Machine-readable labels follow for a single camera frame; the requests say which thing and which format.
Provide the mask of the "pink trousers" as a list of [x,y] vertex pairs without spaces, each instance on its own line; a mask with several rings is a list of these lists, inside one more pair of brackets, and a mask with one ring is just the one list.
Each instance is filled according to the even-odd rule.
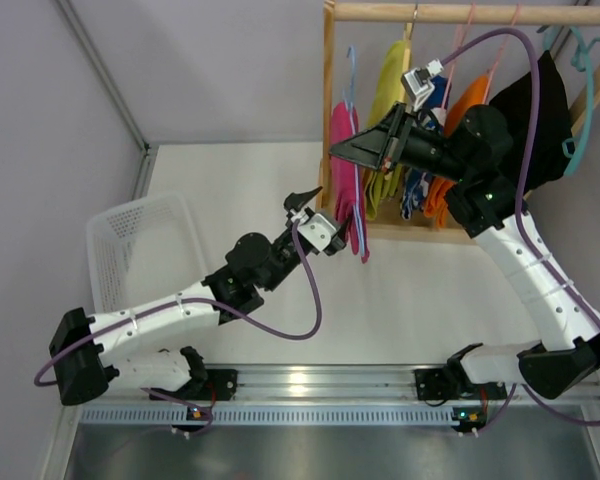
[[[357,111],[340,101],[333,109],[330,125],[330,143],[343,142],[358,130]],[[330,156],[333,193],[335,194],[335,217],[346,224],[346,240],[354,255],[366,264],[370,257],[367,242],[364,197],[362,190],[363,175],[359,167],[340,157]]]

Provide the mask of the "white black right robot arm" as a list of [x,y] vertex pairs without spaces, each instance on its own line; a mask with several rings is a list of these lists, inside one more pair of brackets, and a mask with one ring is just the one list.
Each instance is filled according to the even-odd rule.
[[418,125],[397,103],[378,124],[329,152],[375,171],[404,165],[454,181],[446,194],[451,216],[499,268],[539,337],[530,344],[473,344],[447,363],[466,386],[518,383],[556,399],[600,368],[600,330],[499,170],[511,146],[506,120],[494,107],[469,108],[444,136]]

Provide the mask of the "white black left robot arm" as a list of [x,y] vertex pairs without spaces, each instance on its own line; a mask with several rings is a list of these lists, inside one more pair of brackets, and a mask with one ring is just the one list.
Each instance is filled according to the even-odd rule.
[[261,294],[274,291],[297,267],[305,270],[312,294],[319,294],[308,255],[332,256],[345,246],[343,225],[309,206],[320,191],[289,194],[283,203],[285,229],[275,240],[255,232],[243,235],[226,254],[224,266],[189,287],[135,308],[65,313],[35,386],[56,387],[64,406],[86,404],[110,389],[192,400],[208,382],[202,356],[185,342],[194,331],[243,320],[284,340],[315,336],[320,319],[308,332],[291,334],[251,314],[263,305]]

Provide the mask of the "blue patterned trousers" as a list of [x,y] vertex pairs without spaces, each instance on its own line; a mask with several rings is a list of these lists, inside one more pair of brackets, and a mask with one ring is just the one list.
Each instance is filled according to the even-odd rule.
[[[436,76],[432,79],[432,83],[434,91],[418,111],[417,117],[420,126],[423,126],[426,130],[441,133],[446,121],[448,99],[445,96],[445,91],[448,79],[443,76]],[[416,211],[424,211],[424,203],[433,182],[433,176],[410,168],[404,175],[404,179],[401,218],[410,220]]]

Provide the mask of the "black trousers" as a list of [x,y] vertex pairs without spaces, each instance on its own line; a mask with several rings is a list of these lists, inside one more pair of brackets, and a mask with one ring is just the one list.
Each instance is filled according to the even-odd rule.
[[[569,158],[562,144],[571,137],[571,120],[566,91],[549,52],[538,59],[540,103],[533,151],[525,190],[535,190],[563,177]],[[511,150],[500,163],[502,174],[518,183],[531,112],[531,75],[526,74],[500,91],[489,105],[502,113],[513,139]]]

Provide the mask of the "wooden clothes rack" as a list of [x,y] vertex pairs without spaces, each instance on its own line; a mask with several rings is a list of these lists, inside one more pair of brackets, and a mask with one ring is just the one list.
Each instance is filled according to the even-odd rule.
[[[335,194],[331,186],[329,160],[331,111],[333,100],[335,24],[338,22],[399,23],[404,32],[416,24],[463,24],[469,20],[473,25],[516,26],[600,26],[600,6],[554,6],[554,5],[479,5],[410,3],[351,3],[325,1],[323,3],[323,142],[319,171],[319,184],[323,190],[318,194],[316,207],[335,207]],[[459,225],[450,222],[439,229],[432,219],[421,213],[405,221],[398,213],[399,202],[387,200],[379,207],[377,217],[368,223],[371,238],[385,240],[469,244],[471,241],[461,232]]]

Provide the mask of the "white plastic laundry basket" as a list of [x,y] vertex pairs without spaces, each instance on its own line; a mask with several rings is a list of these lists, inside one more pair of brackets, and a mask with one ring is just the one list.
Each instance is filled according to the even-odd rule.
[[94,216],[86,226],[94,310],[124,310],[181,291],[207,265],[184,196],[163,192]]

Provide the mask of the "aluminium mounting rail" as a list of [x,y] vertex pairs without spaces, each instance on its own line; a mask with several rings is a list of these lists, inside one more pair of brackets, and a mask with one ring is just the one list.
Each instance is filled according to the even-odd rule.
[[[234,402],[359,402],[416,403],[416,372],[438,365],[274,365],[211,364],[210,370],[237,371]],[[145,398],[140,390],[109,390],[99,401]],[[589,377],[557,400],[544,400],[551,406],[600,404],[600,381]]]

